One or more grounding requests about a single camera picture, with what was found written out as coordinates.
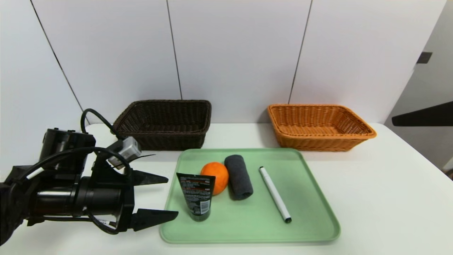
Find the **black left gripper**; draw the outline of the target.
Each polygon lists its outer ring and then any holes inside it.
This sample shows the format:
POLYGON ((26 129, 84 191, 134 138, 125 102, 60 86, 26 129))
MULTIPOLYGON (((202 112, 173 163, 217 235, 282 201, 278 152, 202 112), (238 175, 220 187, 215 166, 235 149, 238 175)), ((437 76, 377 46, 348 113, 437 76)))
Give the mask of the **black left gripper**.
POLYGON ((179 215, 171 210, 134 210, 134 187, 168 183, 165 176, 133 170, 121 160, 123 173, 116 171, 107 158, 97 158, 90 177, 81 180, 81 213, 104 232, 134 231, 173 221, 179 215))

